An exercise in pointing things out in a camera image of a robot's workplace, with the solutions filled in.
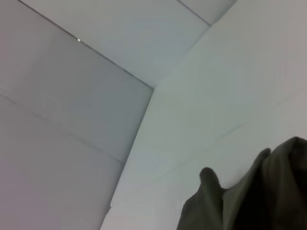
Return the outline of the dark green shirt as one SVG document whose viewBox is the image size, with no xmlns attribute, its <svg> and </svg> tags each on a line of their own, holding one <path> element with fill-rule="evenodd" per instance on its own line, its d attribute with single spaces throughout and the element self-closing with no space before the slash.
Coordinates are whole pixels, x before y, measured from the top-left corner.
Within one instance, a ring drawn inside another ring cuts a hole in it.
<svg viewBox="0 0 307 230">
<path fill-rule="evenodd" d="M 181 212 L 177 230 L 307 230 L 307 140 L 293 137 L 259 153 L 234 186 L 211 168 Z"/>
</svg>

